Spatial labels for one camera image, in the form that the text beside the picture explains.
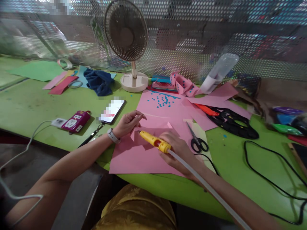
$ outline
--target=electric fan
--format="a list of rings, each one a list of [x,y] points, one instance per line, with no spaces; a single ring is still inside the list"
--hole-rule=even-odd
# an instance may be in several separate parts
[[[144,54],[148,32],[140,10],[127,0],[111,2],[105,14],[105,34],[112,50],[123,60],[130,61],[132,73],[122,76],[124,90],[136,93],[148,86],[148,77],[136,71],[135,61]]]

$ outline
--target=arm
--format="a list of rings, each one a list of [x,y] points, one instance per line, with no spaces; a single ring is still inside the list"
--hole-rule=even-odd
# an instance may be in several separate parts
[[[281,229],[274,218],[264,211],[259,205],[212,172],[203,163],[198,161],[190,151],[185,141],[179,139],[172,133],[163,133],[160,138],[168,142],[172,146],[174,152],[187,164],[189,164],[253,230]],[[161,152],[160,156],[170,166],[174,167],[183,173],[187,178],[195,181],[201,187],[206,189],[181,163],[179,163],[170,154],[164,154]]]
[[[123,115],[113,129],[117,138],[130,133],[146,117],[139,111]],[[59,209],[66,197],[71,182],[85,172],[96,159],[113,143],[108,134],[70,152],[53,165],[27,192],[26,195],[42,194],[44,197],[37,207],[29,213],[16,227],[17,229],[51,229]],[[21,218],[38,199],[19,201],[7,214],[9,225]]]

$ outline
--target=tape roll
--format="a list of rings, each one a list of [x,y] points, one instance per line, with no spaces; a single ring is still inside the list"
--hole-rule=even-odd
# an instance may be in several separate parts
[[[73,86],[72,84],[76,83],[76,82],[80,82],[79,85],[77,86]],[[69,85],[68,85],[68,88],[79,88],[83,85],[83,82],[82,81],[79,81],[79,80],[75,80],[75,81],[72,81]]]
[[[66,66],[62,66],[61,61],[66,62]],[[57,63],[63,70],[71,70],[74,68],[73,64],[67,58],[60,58]]]

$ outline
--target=blue towel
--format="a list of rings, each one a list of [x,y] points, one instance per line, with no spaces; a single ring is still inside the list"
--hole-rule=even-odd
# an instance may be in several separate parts
[[[110,84],[114,82],[111,74],[102,70],[87,69],[84,71],[84,77],[87,79],[87,87],[94,90],[97,96],[107,96],[112,93]]]

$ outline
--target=black cable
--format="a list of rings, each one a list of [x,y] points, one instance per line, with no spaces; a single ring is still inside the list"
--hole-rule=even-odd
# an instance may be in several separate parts
[[[300,181],[301,181],[306,187],[307,187],[307,183],[300,177],[300,175],[294,170],[294,168],[290,165],[290,163],[287,161],[287,159],[284,158],[284,156],[282,156],[281,154],[279,154],[279,153],[277,153],[277,152],[275,152],[275,151],[273,151],[273,150],[267,149],[266,147],[263,147],[263,146],[261,146],[261,145],[255,143],[255,142],[253,142],[253,141],[245,141],[245,142],[244,142],[244,152],[245,152],[246,162],[247,162],[248,166],[249,166],[255,173],[257,173],[259,176],[261,176],[261,177],[262,177],[263,179],[265,179],[267,182],[269,182],[269,183],[271,183],[272,185],[274,185],[276,188],[278,188],[280,191],[282,191],[284,194],[288,195],[289,197],[291,197],[291,198],[293,198],[293,199],[296,199],[296,200],[303,200],[303,201],[304,201],[304,202],[302,203],[301,207],[300,207],[300,215],[299,215],[299,219],[298,219],[297,222],[292,222],[292,221],[286,220],[286,219],[284,219],[284,218],[282,218],[282,217],[280,217],[280,216],[278,216],[278,215],[276,215],[276,214],[273,214],[273,213],[269,213],[269,214],[270,214],[271,216],[277,217],[277,218],[279,218],[279,219],[281,219],[281,220],[283,220],[283,221],[285,221],[285,222],[288,222],[288,223],[290,223],[290,224],[294,224],[294,225],[300,225],[300,224],[302,224],[302,223],[303,223],[303,212],[304,212],[304,207],[305,207],[305,205],[306,205],[306,203],[307,203],[307,198],[296,197],[296,196],[293,196],[293,195],[287,193],[285,190],[283,190],[282,188],[280,188],[278,185],[276,185],[275,183],[273,183],[272,181],[270,181],[269,179],[267,179],[264,175],[262,175],[261,173],[259,173],[258,171],[256,171],[256,170],[250,165],[250,163],[249,163],[249,161],[248,161],[248,155],[247,155],[247,149],[246,149],[246,144],[247,144],[247,143],[255,144],[255,145],[257,145],[257,146],[260,147],[260,148],[263,148],[263,149],[265,149],[265,150],[267,150],[267,151],[269,151],[269,152],[272,152],[272,153],[277,154],[278,156],[280,156],[280,157],[287,163],[287,165],[290,167],[290,169],[295,173],[295,175],[297,175],[297,177],[300,179]]]
[[[201,154],[201,153],[195,153],[194,156],[196,156],[196,155],[202,155],[202,156],[206,157],[206,158],[210,161],[210,163],[212,164],[215,173],[216,173],[218,176],[221,176],[220,174],[218,174],[216,167],[214,166],[213,162],[210,160],[210,158],[209,158],[208,156],[206,156],[205,154]]]

